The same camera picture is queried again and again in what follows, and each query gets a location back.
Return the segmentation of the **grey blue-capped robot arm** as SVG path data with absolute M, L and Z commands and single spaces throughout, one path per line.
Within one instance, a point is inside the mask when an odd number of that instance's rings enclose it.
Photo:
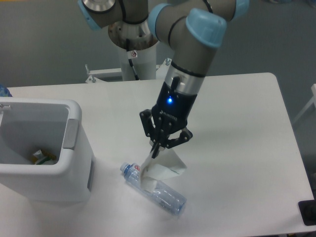
M 140 113 L 151 157 L 189 141 L 187 118 L 210 64 L 221 46 L 227 23 L 244 15 L 247 0 L 188 0 L 149 9 L 146 0 L 80 0 L 93 30 L 108 28 L 119 49 L 124 80 L 156 77 L 156 45 L 174 51 L 156 104 Z

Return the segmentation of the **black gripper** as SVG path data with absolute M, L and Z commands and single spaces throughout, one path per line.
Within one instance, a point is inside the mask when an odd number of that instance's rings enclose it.
M 150 137 L 152 144 L 151 158 L 156 158 L 165 148 L 171 149 L 188 142 L 193 134 L 186 128 L 187 118 L 197 95 L 186 95 L 178 92 L 176 87 L 180 84 L 176 80 L 167 85 L 163 83 L 156 104 L 152 110 L 140 112 L 140 119 L 145 135 Z M 175 133 L 181 130 L 178 138 L 169 139 L 162 136 L 162 131 Z

